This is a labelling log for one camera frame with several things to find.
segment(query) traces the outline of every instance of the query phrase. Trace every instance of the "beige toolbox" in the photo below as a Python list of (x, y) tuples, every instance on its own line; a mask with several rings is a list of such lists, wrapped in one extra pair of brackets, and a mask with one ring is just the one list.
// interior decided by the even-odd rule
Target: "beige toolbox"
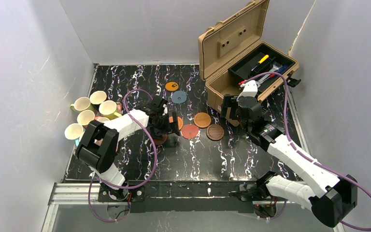
[[(228, 71), (230, 68), (236, 67), (242, 74), (250, 72), (261, 59), (261, 54), (273, 57), (273, 62), (286, 65), (287, 69), (281, 73), (285, 78), (299, 67), (296, 60), (260, 40), (269, 1), (249, 2), (242, 10), (225, 21), (217, 22), (199, 37), (200, 76), (206, 81), (208, 104), (218, 112), (221, 112), (225, 94), (241, 93), (238, 83), (242, 79), (236, 77), (235, 72)], [(259, 91), (259, 102), (263, 102), (283, 84), (283, 80), (276, 77), (268, 82), (267, 86), (262, 86), (265, 89)], [(238, 126), (237, 120), (229, 119), (229, 110), (227, 120), (233, 126)]]

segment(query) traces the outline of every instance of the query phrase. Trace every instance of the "red coaster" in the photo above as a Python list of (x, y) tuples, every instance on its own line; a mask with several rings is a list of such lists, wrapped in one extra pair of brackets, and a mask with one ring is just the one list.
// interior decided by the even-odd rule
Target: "red coaster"
[(198, 135), (199, 128), (196, 125), (184, 125), (181, 129), (181, 134), (186, 139), (192, 139)]

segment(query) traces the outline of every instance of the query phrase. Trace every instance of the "cup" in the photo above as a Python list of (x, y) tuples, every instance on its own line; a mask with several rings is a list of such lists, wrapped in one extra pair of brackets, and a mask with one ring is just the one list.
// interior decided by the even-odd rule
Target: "cup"
[(89, 125), (89, 123), (93, 120), (95, 120), (95, 113), (91, 110), (85, 110), (79, 113), (77, 116), (77, 123), (82, 125), (85, 129)]
[(107, 100), (107, 101), (103, 102), (102, 104), (100, 104), (99, 113), (103, 117), (106, 117), (110, 120), (121, 117), (121, 114), (120, 114), (121, 105), (120, 105), (120, 108), (119, 108), (119, 104), (120, 103), (116, 103), (112, 100)]
[(107, 121), (110, 121), (110, 119), (106, 118), (106, 117), (95, 117), (95, 120), (99, 121), (99, 122), (107, 122)]
[(85, 110), (91, 110), (96, 113), (96, 110), (90, 103), (90, 99), (88, 97), (81, 97), (77, 99), (73, 104), (71, 104), (71, 109), (79, 113)]
[(107, 94), (104, 91), (96, 91), (90, 95), (89, 99), (90, 103), (99, 110), (100, 104), (107, 100)]
[(78, 146), (80, 138), (83, 135), (84, 131), (85, 129), (83, 129), (82, 125), (80, 125), (79, 123), (73, 123), (66, 128), (65, 137), (69, 140), (74, 140), (76, 146)]

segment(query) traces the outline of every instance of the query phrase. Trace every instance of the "black marble table surface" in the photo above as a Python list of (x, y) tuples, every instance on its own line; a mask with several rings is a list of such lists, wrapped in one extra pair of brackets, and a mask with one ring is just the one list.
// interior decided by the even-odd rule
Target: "black marble table surface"
[[(171, 102), (172, 93), (164, 88), (168, 81), (176, 81), (179, 90), (187, 93), (186, 102)], [(184, 125), (193, 124), (195, 114), (206, 112), (212, 117), (212, 123), (221, 125), (225, 131), (224, 138), (216, 142), (206, 136), (206, 129), (200, 129), (198, 136), (190, 140), (169, 135), (167, 142), (157, 147), (158, 166), (152, 180), (256, 180), (267, 171), (277, 172), (289, 180), (300, 180), (283, 162), (251, 143), (241, 128), (220, 118), (219, 113), (207, 105), (207, 90), (199, 76), (198, 65), (98, 66), (91, 92), (104, 90), (109, 99), (120, 102), (127, 91), (136, 88), (166, 98), (169, 110), (177, 112)], [(144, 93), (133, 93), (128, 97), (128, 106), (131, 109), (147, 100)], [(269, 117), (280, 126), (283, 126), (283, 104), (283, 88), (263, 102), (263, 107), (270, 111)], [(290, 112), (288, 118), (291, 137), (299, 144)], [(152, 152), (147, 136), (143, 131), (137, 131), (120, 141), (114, 162), (127, 180), (144, 180), (152, 169)], [(89, 180), (92, 175), (86, 165), (72, 156), (64, 181)]]

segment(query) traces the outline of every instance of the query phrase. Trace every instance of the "blue coaster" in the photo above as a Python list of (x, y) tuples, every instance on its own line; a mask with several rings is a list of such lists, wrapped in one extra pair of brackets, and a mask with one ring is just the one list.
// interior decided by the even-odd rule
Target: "blue coaster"
[(187, 100), (187, 94), (184, 91), (175, 91), (171, 97), (173, 103), (180, 104)]

